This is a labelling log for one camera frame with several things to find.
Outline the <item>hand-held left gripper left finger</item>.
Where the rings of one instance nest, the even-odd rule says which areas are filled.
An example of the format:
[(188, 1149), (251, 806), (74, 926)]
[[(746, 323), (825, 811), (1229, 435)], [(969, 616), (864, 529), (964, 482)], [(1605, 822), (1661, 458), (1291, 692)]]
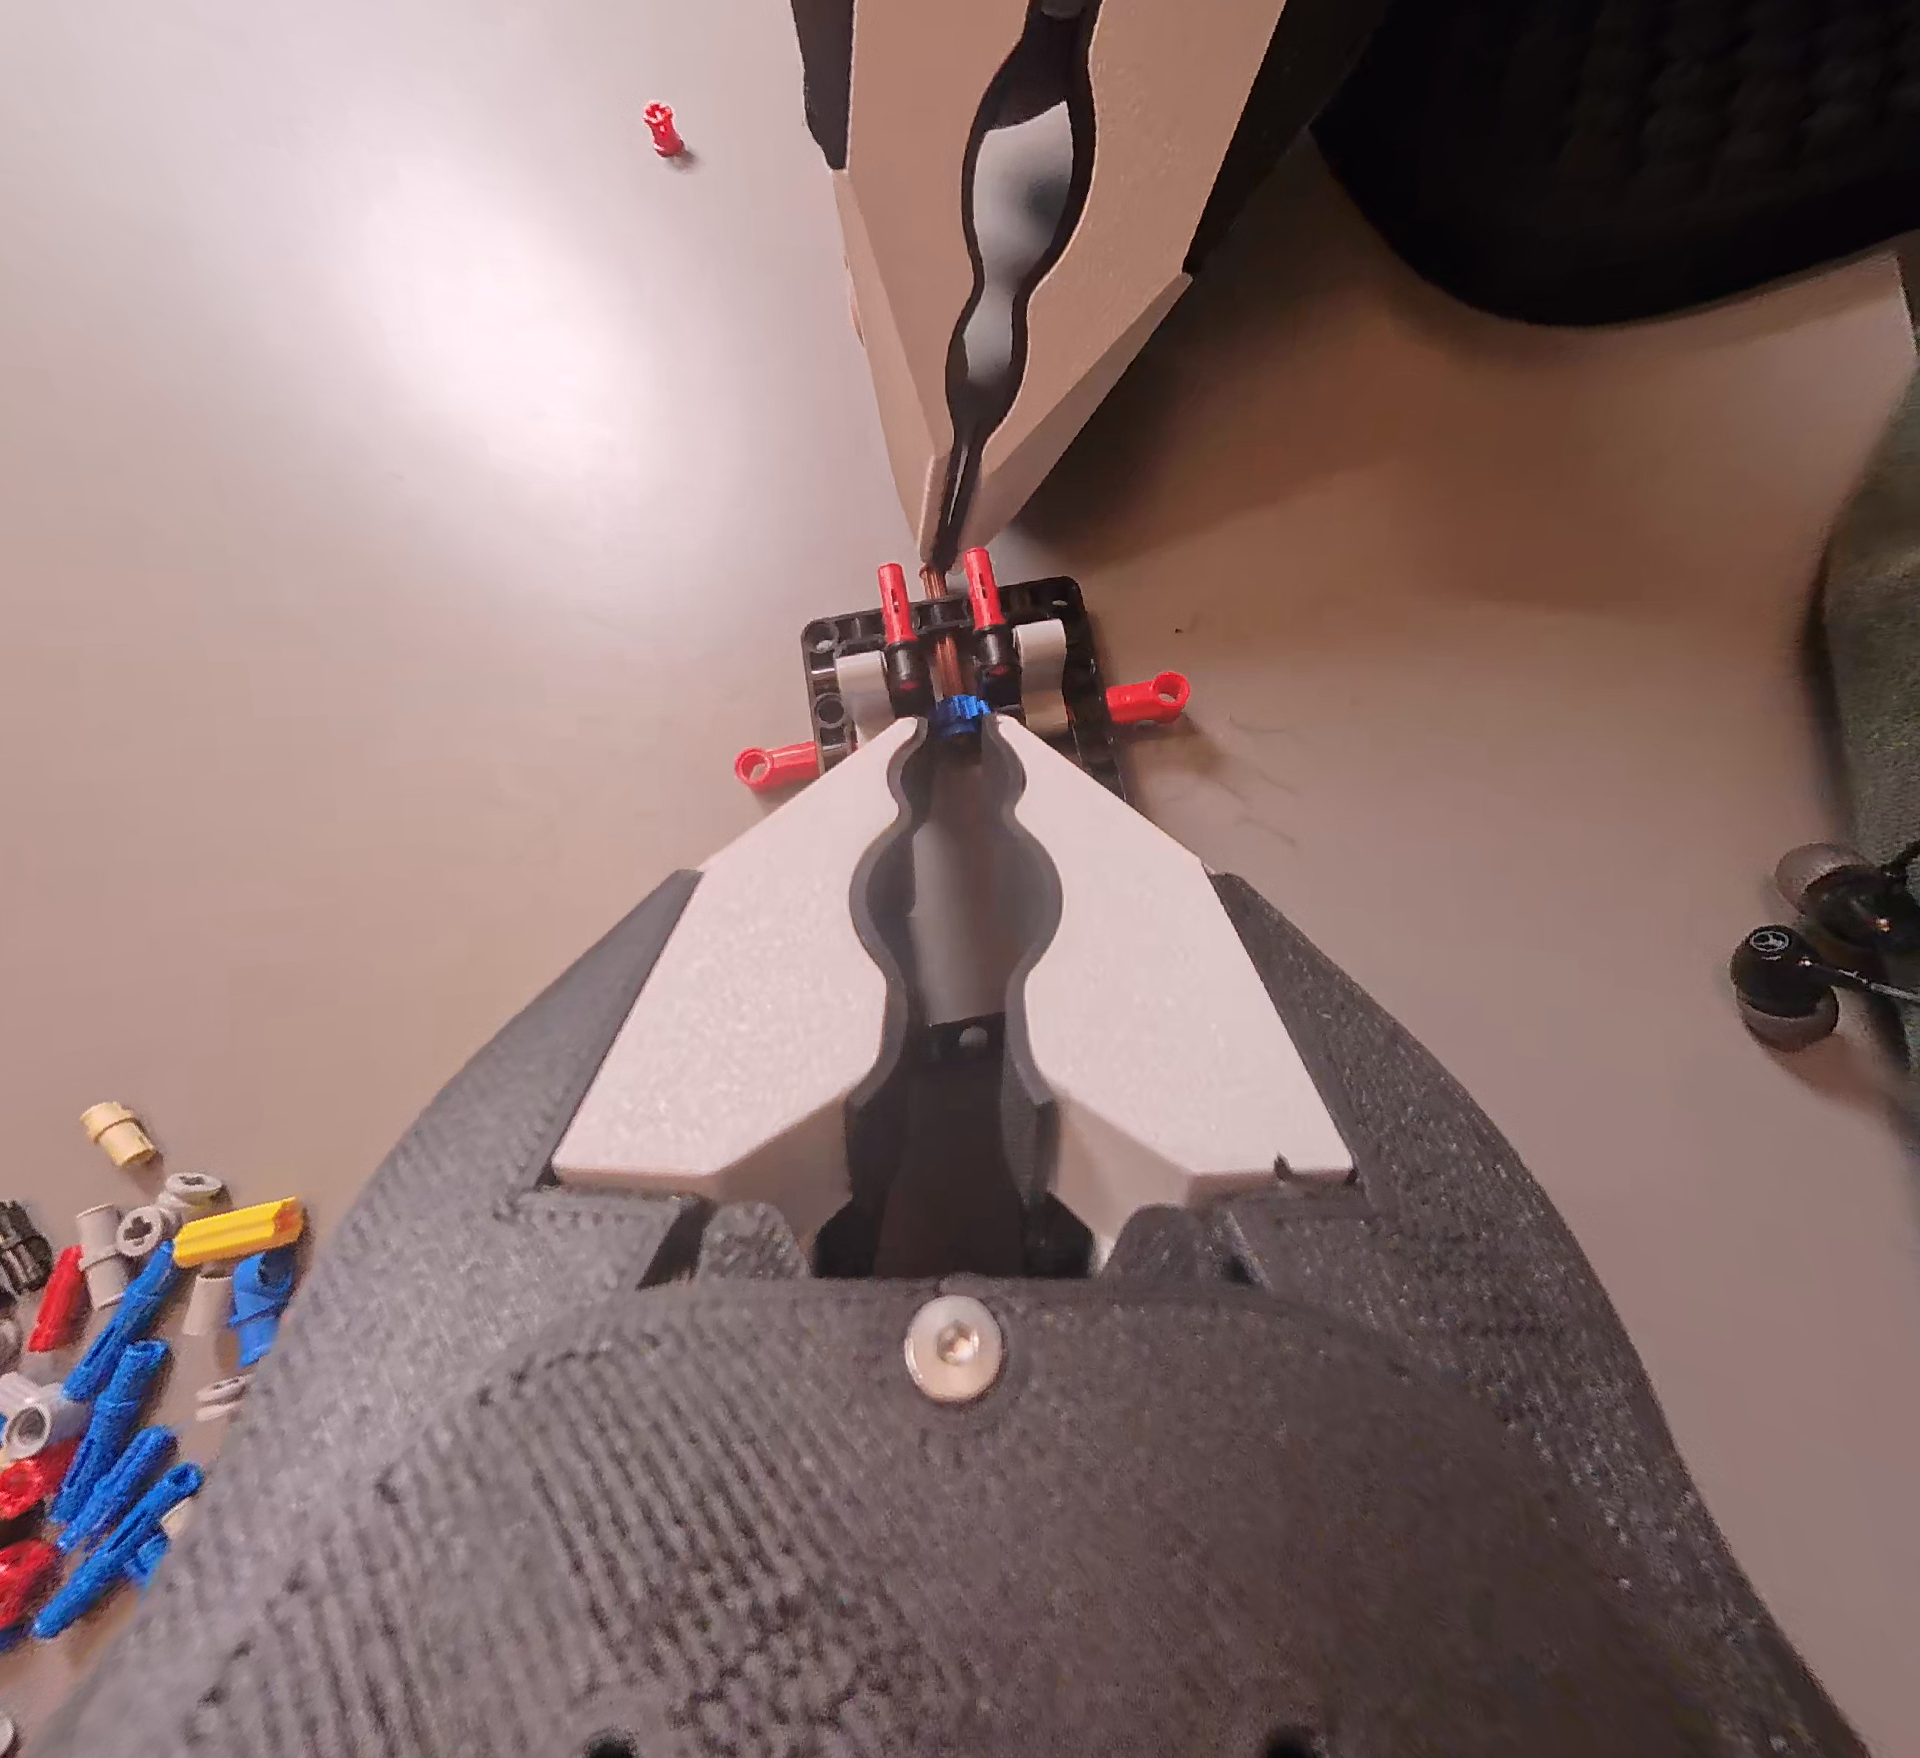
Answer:
[(905, 915), (925, 719), (897, 719), (707, 859), (551, 1153), (569, 1192), (763, 1203), (801, 1239), (917, 1014)]

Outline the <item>black lego frame assembly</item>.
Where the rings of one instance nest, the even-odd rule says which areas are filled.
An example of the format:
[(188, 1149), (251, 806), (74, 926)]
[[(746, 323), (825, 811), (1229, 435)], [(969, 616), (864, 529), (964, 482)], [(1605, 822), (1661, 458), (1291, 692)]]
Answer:
[[(1002, 607), (986, 618), (992, 630), (988, 661), (976, 661), (971, 607), (961, 627), (965, 692), (988, 702), (991, 712), (1017, 719), (1074, 765), (1126, 798), (1114, 756), (1111, 725), (1117, 719), (1170, 719), (1185, 703), (1185, 685), (1165, 700), (1158, 683), (1110, 692), (1091, 653), (1091, 630), (1074, 580), (1038, 578), (997, 589)], [(884, 599), (876, 610), (819, 618), (802, 633), (802, 667), (813, 707), (811, 740), (799, 746), (797, 767), (770, 753), (763, 774), (738, 772), (757, 793), (797, 778), (828, 772), (861, 744), (873, 742), (897, 719), (925, 719), (934, 709), (923, 603)], [(934, 804), (942, 791), (971, 779), (971, 806), (986, 812), (983, 772), (951, 770), (951, 762), (978, 764), (981, 738), (936, 740), (925, 756), (942, 767), (934, 774)], [(932, 983), (936, 1019), (1002, 1009), (1014, 958), (1012, 871), (997, 878), (991, 867), (991, 822), (937, 821), (936, 864), (923, 873), (917, 851), (922, 829), (909, 842), (909, 907), (905, 915), (909, 978), (917, 990)]]

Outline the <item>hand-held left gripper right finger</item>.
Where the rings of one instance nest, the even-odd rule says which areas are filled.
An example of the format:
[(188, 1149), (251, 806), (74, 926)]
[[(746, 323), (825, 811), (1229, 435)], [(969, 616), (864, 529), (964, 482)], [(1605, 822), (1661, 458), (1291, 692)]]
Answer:
[(1151, 1208), (1354, 1180), (1201, 859), (1008, 718), (981, 772), (1012, 847), (1000, 1137), (1027, 1203), (1114, 1243)]

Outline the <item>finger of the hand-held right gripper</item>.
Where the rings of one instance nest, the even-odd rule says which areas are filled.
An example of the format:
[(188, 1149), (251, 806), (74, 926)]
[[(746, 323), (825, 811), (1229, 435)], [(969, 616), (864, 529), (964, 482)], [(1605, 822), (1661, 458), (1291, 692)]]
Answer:
[(851, 0), (851, 302), (905, 521), (929, 557), (956, 446), (948, 357), (975, 292), (964, 170), (1028, 0)]
[(957, 549), (1017, 517), (1192, 280), (1187, 249), (1287, 0), (1099, 0), (1091, 174), (1023, 305), (1024, 357), (976, 460)]

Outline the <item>pile of small lego pieces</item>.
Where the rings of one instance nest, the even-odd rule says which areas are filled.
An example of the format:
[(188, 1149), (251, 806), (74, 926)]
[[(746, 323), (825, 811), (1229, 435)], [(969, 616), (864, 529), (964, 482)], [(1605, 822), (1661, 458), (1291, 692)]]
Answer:
[(131, 1106), (82, 1114), (127, 1201), (56, 1231), (2, 1208), (2, 1648), (146, 1590), (183, 1540), (206, 1436), (244, 1409), (300, 1280), (300, 1195), (246, 1201), (167, 1167)]

